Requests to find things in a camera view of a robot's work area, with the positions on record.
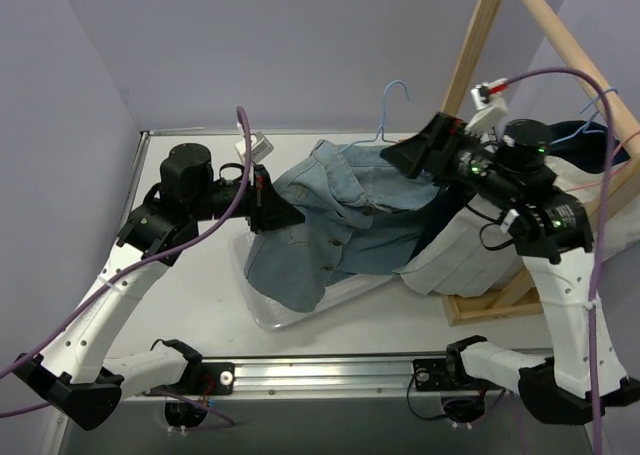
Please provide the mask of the light denim skirt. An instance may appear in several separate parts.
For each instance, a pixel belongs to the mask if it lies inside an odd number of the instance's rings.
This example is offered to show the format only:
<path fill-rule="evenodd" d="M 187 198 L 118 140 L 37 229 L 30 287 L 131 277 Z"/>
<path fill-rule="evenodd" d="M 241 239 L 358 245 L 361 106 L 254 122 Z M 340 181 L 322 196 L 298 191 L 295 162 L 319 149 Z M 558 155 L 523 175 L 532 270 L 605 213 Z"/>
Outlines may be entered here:
<path fill-rule="evenodd" d="M 439 189 L 431 176 L 403 176 L 378 146 L 319 141 L 274 183 L 305 215 L 299 225 L 255 236 L 247 279 L 268 295 L 329 286 L 351 274 L 390 275 L 406 265 Z"/>

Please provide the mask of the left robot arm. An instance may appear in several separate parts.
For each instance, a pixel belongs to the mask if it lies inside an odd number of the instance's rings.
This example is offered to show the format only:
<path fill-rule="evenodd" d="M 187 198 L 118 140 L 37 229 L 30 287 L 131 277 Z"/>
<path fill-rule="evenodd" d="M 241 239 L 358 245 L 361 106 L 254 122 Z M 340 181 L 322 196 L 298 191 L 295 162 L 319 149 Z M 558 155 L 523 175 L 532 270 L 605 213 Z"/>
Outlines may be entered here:
<path fill-rule="evenodd" d="M 244 218 L 260 234 L 304 222 L 264 166 L 241 171 L 234 180 L 217 178 L 208 148 L 172 148 L 159 182 L 129 214 L 89 294 L 52 340 L 20 356 L 16 377 L 86 431 L 131 396 L 161 388 L 194 392 L 205 376 L 203 357 L 184 342 L 159 340 L 144 353 L 116 359 L 107 353 L 150 288 L 183 251 L 203 241 L 199 223 Z"/>

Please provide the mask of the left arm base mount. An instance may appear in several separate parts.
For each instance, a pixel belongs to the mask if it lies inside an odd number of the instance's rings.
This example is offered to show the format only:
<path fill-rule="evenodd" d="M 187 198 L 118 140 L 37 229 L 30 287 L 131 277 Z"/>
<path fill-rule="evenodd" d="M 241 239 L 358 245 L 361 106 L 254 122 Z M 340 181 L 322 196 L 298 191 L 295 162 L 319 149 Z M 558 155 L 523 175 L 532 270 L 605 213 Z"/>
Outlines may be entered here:
<path fill-rule="evenodd" d="M 194 397 L 231 395 L 234 390 L 235 368 L 236 365 L 230 361 L 202 361 L 188 366 L 178 382 L 154 387 L 149 393 L 165 391 Z"/>

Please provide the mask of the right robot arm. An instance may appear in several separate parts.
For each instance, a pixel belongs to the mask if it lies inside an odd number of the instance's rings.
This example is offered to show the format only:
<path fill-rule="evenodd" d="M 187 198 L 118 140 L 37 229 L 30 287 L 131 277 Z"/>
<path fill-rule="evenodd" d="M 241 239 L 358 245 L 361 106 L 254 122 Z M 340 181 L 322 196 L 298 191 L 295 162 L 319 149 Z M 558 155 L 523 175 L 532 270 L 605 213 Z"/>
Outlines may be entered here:
<path fill-rule="evenodd" d="M 447 381 L 461 389 L 486 381 L 518 394 L 541 423 L 584 425 L 608 407 L 638 402 L 639 382 L 620 363 L 599 307 L 586 210 L 556 186 L 545 163 L 553 140 L 550 126 L 520 119 L 506 126 L 501 140 L 484 142 L 462 120 L 438 113 L 381 156 L 410 179 L 426 171 L 500 210 L 551 335 L 548 358 L 503 349 L 483 336 L 451 343 L 443 365 Z"/>

